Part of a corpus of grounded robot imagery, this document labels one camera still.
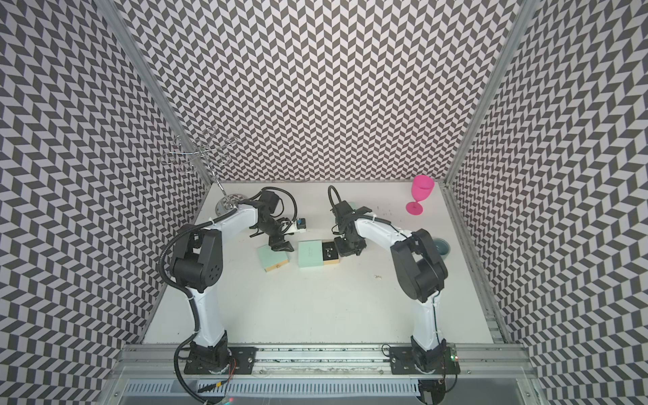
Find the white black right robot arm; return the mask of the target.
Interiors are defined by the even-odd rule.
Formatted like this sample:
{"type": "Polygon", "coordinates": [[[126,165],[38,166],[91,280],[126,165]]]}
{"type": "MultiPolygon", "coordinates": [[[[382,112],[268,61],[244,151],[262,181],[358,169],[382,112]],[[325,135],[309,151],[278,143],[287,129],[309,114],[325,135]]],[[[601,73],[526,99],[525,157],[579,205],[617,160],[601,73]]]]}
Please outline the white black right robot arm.
{"type": "Polygon", "coordinates": [[[353,209],[346,201],[332,204],[331,211],[337,226],[334,242],[341,257],[358,256],[368,241],[391,254],[398,284],[413,301],[413,362],[425,374],[439,372],[447,349],[439,305],[448,270],[433,237],[425,229],[398,228],[367,207],[353,209]]]}

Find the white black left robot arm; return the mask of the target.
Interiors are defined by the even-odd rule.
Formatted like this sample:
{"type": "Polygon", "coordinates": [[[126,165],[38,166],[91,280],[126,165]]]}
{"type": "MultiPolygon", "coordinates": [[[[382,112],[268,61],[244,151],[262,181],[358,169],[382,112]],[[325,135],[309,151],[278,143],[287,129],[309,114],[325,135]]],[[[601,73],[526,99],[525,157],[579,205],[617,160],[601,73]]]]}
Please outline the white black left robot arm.
{"type": "Polygon", "coordinates": [[[165,283],[188,299],[194,319],[194,332],[187,343],[187,375],[233,372],[236,359],[228,347],[228,335],[221,320],[214,289],[224,272],[224,244],[242,231],[252,229],[253,236],[268,237],[268,246],[276,252],[292,252],[285,240],[297,220],[298,205],[288,191],[263,187],[250,198],[225,198],[222,214],[202,224],[183,226],[160,254],[157,269],[165,283]]]}

